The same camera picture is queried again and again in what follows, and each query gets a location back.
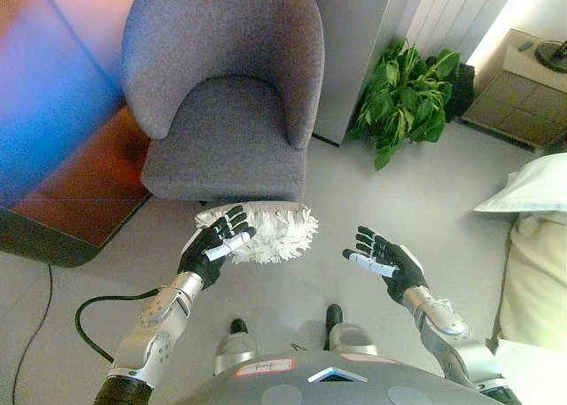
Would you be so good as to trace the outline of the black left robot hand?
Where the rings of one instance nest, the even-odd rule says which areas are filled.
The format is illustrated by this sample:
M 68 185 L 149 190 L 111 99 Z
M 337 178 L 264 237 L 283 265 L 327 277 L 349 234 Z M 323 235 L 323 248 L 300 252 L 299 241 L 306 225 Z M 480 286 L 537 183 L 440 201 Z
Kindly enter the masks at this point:
M 238 205 L 211 225 L 198 230 L 182 250 L 177 273 L 199 275 L 203 290 L 213 285 L 220 276 L 226 257 L 256 234 L 256 229 L 248 224 L 246 218 L 243 207 Z

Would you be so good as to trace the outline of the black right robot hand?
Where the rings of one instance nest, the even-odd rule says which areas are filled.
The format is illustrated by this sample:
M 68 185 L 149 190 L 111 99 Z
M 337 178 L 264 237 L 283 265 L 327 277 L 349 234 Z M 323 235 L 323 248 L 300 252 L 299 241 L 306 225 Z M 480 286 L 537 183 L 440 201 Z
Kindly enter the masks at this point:
M 359 267 L 383 278 L 392 300 L 403 304 L 404 292 L 413 287 L 428 287 L 423 266 L 405 247 L 390 242 L 373 230 L 359 226 L 356 249 L 345 249 L 342 255 Z

